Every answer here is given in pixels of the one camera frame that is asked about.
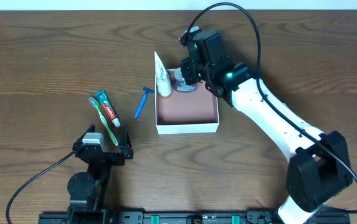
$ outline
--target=toothpaste cap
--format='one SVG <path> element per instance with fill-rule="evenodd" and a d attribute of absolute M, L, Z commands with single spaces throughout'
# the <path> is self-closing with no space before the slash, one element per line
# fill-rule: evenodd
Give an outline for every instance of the toothpaste cap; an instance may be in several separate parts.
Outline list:
<path fill-rule="evenodd" d="M 112 123 L 116 126 L 116 128 L 120 127 L 120 121 L 118 120 L 118 118 L 114 119 Z"/>

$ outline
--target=wooden table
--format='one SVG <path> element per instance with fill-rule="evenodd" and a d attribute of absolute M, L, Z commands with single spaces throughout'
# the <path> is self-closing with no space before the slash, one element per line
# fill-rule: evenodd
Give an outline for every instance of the wooden table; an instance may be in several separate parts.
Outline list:
<path fill-rule="evenodd" d="M 155 210 L 277 208 L 287 197 L 287 162 L 250 119 L 219 101 L 215 134 L 159 136 L 154 85 L 157 51 L 169 68 L 187 56 L 177 38 L 197 12 L 0 12 L 0 223 L 12 194 L 71 151 L 90 124 L 104 131 L 88 97 L 106 89 L 130 127 L 135 158 L 114 169 L 107 204 Z M 259 25 L 262 76 L 297 114 L 348 141 L 357 172 L 357 11 L 251 11 Z M 255 65 L 253 30 L 239 11 L 199 22 L 224 33 L 237 61 Z M 65 211 L 67 182 L 86 169 L 71 158 L 38 178 L 12 205 L 14 223 Z M 357 207 L 357 186 L 331 200 Z M 357 215 L 351 216 L 357 223 Z"/>

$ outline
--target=cardboard box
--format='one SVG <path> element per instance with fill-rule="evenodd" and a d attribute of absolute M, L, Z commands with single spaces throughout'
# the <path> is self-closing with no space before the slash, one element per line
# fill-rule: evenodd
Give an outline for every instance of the cardboard box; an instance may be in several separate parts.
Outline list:
<path fill-rule="evenodd" d="M 167 69 L 172 82 L 175 70 Z M 220 124 L 217 98 L 203 83 L 190 93 L 173 90 L 166 99 L 158 94 L 155 77 L 155 115 L 159 134 L 215 133 Z"/>

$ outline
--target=green toothbrush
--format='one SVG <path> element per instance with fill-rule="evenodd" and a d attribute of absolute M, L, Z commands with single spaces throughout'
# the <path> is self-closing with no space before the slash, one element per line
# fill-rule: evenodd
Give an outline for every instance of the green toothbrush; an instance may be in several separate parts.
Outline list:
<path fill-rule="evenodd" d="M 105 126 L 105 128 L 108 130 L 108 133 L 109 133 L 109 136 L 110 138 L 112 139 L 113 143 L 117 146 L 118 145 L 118 142 L 117 142 L 117 139 L 115 137 L 115 135 L 112 133 L 112 131 L 110 130 L 109 128 L 109 125 L 108 125 L 108 122 L 106 121 L 105 117 L 103 116 L 101 110 L 99 109 L 99 103 L 98 101 L 94 98 L 94 97 L 90 97 L 88 99 L 91 103 L 91 105 L 97 109 L 98 111 L 98 114 L 99 114 L 99 118 L 101 119 L 102 121 L 102 124 Z"/>

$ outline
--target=toothpaste tube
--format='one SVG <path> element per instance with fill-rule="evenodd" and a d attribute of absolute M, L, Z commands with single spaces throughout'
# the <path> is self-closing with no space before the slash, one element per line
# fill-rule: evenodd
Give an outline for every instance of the toothpaste tube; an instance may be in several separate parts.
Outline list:
<path fill-rule="evenodd" d="M 113 109 L 112 104 L 109 101 L 108 95 L 106 94 L 105 90 L 101 90 L 95 94 L 95 97 L 102 105 L 103 109 L 107 112 L 109 118 L 111 119 L 112 123 L 117 127 L 120 127 L 120 121 L 116 114 L 116 111 Z"/>

